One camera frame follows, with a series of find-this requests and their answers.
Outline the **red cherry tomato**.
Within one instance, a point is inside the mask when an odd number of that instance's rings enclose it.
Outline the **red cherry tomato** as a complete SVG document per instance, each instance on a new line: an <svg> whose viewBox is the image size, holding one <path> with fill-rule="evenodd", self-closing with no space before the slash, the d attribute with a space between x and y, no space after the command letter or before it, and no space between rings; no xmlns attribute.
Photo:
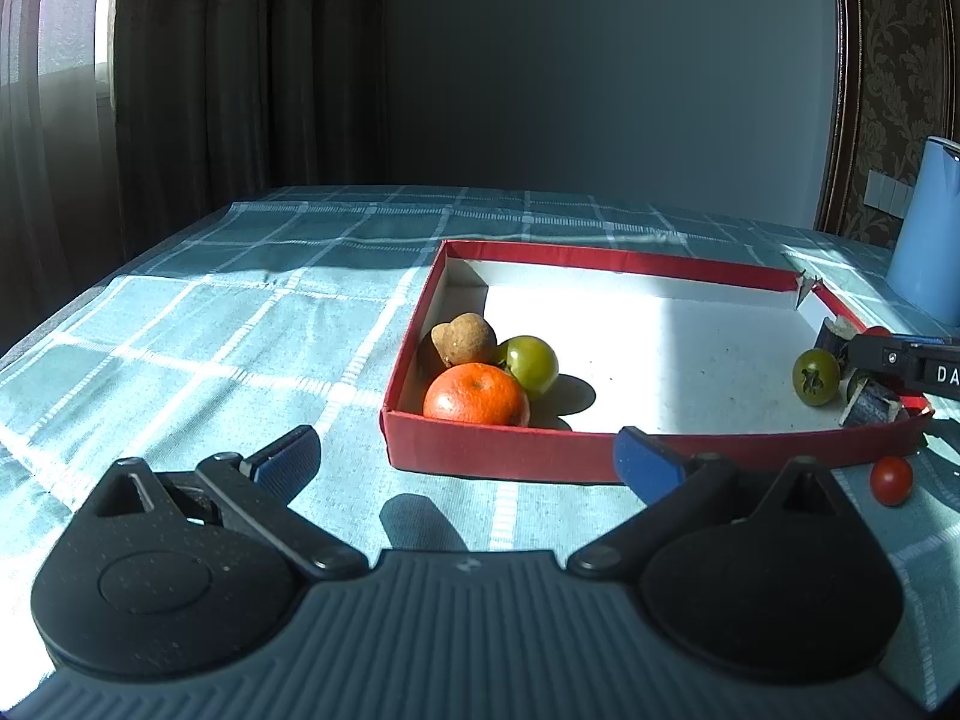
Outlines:
<svg viewBox="0 0 960 720"><path fill-rule="evenodd" d="M880 327L880 325L874 325L874 327L869 327L862 332L864 337L880 337L880 338L890 338L893 333L890 332L888 328Z"/></svg>
<svg viewBox="0 0 960 720"><path fill-rule="evenodd" d="M898 507L910 497L913 490L913 467L903 457L882 457L871 468L869 484L878 504Z"/></svg>

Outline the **green cucumber piece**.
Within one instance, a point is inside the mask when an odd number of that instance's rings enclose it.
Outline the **green cucumber piece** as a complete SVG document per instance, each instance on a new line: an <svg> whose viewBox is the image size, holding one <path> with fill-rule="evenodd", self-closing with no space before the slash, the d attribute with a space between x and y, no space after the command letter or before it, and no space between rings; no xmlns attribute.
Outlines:
<svg viewBox="0 0 960 720"><path fill-rule="evenodd" d="M827 349L807 349L794 361L791 380L794 392L804 405L814 408L828 405L838 394L839 379L838 361Z"/></svg>

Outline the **large green tomato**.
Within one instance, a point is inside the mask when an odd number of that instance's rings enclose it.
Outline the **large green tomato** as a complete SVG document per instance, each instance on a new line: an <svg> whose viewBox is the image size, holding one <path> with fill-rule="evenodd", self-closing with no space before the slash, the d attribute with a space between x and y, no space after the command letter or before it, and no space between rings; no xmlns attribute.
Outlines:
<svg viewBox="0 0 960 720"><path fill-rule="evenodd" d="M509 372L531 400L542 398L560 375L553 348L532 335L517 335L498 344L494 364Z"/></svg>

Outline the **orange mandarin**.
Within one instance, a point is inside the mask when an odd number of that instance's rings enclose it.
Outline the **orange mandarin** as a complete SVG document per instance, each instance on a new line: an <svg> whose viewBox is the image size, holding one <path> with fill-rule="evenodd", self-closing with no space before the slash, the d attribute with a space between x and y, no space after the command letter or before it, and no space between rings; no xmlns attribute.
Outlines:
<svg viewBox="0 0 960 720"><path fill-rule="evenodd" d="M473 426L526 427L530 406L521 384L500 367L466 362L430 383L421 414Z"/></svg>

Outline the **brown kiwi fruit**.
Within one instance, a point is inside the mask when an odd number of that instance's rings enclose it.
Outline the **brown kiwi fruit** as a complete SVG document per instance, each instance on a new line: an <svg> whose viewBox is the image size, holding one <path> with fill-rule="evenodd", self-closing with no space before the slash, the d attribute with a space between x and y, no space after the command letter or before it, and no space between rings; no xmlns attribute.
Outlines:
<svg viewBox="0 0 960 720"><path fill-rule="evenodd" d="M450 322L438 323L431 329L430 340L446 367L488 362L496 349L493 328L475 312L464 312Z"/></svg>

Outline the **blue electric kettle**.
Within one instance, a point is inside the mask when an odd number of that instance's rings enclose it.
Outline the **blue electric kettle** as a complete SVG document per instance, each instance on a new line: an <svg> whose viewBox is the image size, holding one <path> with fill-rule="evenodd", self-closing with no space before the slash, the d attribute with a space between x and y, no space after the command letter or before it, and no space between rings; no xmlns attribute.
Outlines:
<svg viewBox="0 0 960 720"><path fill-rule="evenodd" d="M946 325L957 325L960 312L958 241L958 145L928 137L887 283L900 298Z"/></svg>

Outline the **red cardboard tray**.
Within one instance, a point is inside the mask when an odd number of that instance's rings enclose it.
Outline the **red cardboard tray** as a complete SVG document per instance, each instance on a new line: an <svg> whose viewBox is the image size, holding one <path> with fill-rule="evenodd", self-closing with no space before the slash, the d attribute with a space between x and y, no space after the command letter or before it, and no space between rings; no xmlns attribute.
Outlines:
<svg viewBox="0 0 960 720"><path fill-rule="evenodd" d="M464 312L500 338L550 344L560 375L524 427L470 426L421 413L421 342ZM777 470L918 449L932 408L905 398L889 424L844 426L843 405L794 394L797 356L846 305L791 270L628 250L500 241L439 247L398 348L382 405L392 466L405 472L534 483L608 484L613 439L635 426L684 454L719 452Z"/></svg>

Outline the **dark brown curtain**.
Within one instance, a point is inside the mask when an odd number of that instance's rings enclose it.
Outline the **dark brown curtain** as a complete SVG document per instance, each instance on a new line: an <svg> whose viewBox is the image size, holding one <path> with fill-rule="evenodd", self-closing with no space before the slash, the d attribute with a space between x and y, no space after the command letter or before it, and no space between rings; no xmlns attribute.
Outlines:
<svg viewBox="0 0 960 720"><path fill-rule="evenodd" d="M2 0L2 340L229 202L389 172L386 0Z"/></svg>

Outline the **white wall switch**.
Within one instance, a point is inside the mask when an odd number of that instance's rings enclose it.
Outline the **white wall switch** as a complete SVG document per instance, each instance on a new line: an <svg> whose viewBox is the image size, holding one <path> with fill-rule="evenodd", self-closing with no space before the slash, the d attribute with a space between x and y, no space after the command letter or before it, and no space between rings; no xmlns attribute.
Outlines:
<svg viewBox="0 0 960 720"><path fill-rule="evenodd" d="M885 215L903 220L910 208L913 188L882 172L869 171L864 190L864 205Z"/></svg>

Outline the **dark wooden headboard frame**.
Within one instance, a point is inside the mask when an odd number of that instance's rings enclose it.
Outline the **dark wooden headboard frame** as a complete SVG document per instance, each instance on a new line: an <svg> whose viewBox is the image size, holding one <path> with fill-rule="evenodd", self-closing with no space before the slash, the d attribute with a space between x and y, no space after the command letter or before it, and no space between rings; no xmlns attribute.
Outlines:
<svg viewBox="0 0 960 720"><path fill-rule="evenodd" d="M833 0L835 91L815 227L890 249L901 220L867 203L877 172L916 182L926 138L958 135L958 0Z"/></svg>

